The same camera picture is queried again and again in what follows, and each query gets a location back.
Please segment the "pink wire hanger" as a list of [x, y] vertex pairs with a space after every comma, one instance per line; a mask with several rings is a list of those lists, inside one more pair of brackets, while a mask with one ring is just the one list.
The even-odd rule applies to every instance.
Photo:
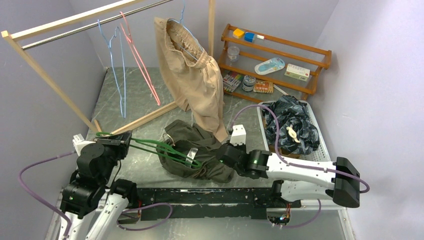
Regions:
[[119, 13], [120, 13], [120, 16], [123, 18], [123, 21], [125, 23], [125, 25], [123, 25], [121, 23], [120, 26], [122, 28], [124, 37], [125, 37], [125, 39], [126, 39], [126, 41], [128, 43], [129, 49], [130, 49], [130, 51], [131, 51], [131, 53], [132, 53], [132, 55], [134, 57], [135, 63], [138, 66], [138, 69], [140, 70], [140, 72], [141, 72], [141, 74], [142, 74], [142, 76], [143, 76], [143, 78], [144, 78], [144, 80], [146, 82], [146, 85], [149, 88], [149, 90], [150, 90], [153, 98], [155, 99], [156, 104], [158, 106], [160, 106], [161, 105], [161, 100], [160, 100], [160, 98], [159, 98], [159, 96], [157, 94], [157, 91], [156, 91], [155, 86], [154, 86], [154, 84], [152, 82], [151, 76], [150, 76], [150, 74], [149, 74], [149, 72], [148, 72], [148, 70], [146, 68], [146, 65], [145, 65], [145, 63], [144, 63], [144, 61], [143, 61], [143, 59], [142, 59], [139, 51], [136, 48], [136, 45], [135, 45], [134, 41], [133, 41], [130, 25], [129, 25], [127, 19], [126, 19], [125, 14], [122, 11], [120, 11]]

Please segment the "dark leaf-print shorts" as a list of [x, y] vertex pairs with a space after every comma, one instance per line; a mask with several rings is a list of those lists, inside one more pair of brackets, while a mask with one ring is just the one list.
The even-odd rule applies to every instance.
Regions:
[[277, 146], [289, 154], [309, 155], [319, 148], [319, 133], [310, 121], [306, 104], [291, 95], [283, 95], [278, 100], [263, 105], [278, 120], [276, 125], [272, 114], [261, 109], [268, 145], [274, 146], [278, 136]]

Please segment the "green hanger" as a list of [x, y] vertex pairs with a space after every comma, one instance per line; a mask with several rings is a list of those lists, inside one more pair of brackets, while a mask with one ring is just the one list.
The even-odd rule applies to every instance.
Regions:
[[203, 165], [193, 157], [189, 157], [188, 155], [175, 150], [171, 145], [159, 140], [130, 137], [129, 146], [145, 152], [156, 154], [160, 157], [171, 159], [184, 165], [188, 164], [189, 167], [194, 169], [199, 169]]

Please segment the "olive green shorts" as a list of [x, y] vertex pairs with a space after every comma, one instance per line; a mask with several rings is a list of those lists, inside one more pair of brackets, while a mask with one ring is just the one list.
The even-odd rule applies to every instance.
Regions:
[[222, 184], [231, 182], [235, 171], [216, 158], [216, 152], [222, 144], [211, 132], [196, 123], [188, 124], [179, 119], [167, 125], [164, 130], [168, 139], [163, 142], [202, 163], [202, 167], [192, 168], [187, 163], [158, 156], [166, 171], [182, 178], [212, 180]]

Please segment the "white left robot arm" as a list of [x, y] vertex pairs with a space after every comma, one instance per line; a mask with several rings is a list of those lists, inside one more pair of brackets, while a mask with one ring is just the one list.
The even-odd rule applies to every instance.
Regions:
[[73, 136], [77, 168], [62, 191], [60, 234], [64, 240], [103, 240], [126, 208], [140, 207], [136, 183], [116, 179], [107, 190], [112, 171], [123, 160], [132, 132], [102, 133], [93, 140]]

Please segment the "beige shorts with white stripe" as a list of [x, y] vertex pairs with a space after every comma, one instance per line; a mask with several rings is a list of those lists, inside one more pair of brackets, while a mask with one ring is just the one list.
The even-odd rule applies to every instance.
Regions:
[[[201, 50], [179, 24], [156, 17], [154, 31], [159, 70], [175, 103], [191, 110], [195, 123], [222, 142], [228, 137], [224, 124], [223, 77], [216, 60]], [[177, 44], [195, 54], [198, 61]]]

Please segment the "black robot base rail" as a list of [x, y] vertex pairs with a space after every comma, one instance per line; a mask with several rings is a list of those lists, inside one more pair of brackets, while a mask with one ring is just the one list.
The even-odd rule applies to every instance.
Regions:
[[290, 206], [300, 208], [300, 200], [288, 202], [282, 198], [277, 187], [242, 188], [147, 188], [137, 189], [138, 206], [145, 207], [158, 203], [168, 206], [154, 206], [141, 210], [141, 221], [197, 218], [238, 218], [250, 217], [265, 220], [267, 212], [284, 210]]

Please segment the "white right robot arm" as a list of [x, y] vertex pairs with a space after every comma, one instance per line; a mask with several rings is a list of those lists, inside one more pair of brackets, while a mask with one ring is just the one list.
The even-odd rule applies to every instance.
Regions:
[[332, 200], [346, 208], [360, 206], [360, 173], [345, 157], [333, 161], [308, 161], [278, 156], [265, 150], [246, 152], [244, 146], [222, 145], [216, 158], [239, 176], [282, 182], [270, 193], [270, 202], [282, 207], [299, 200]]

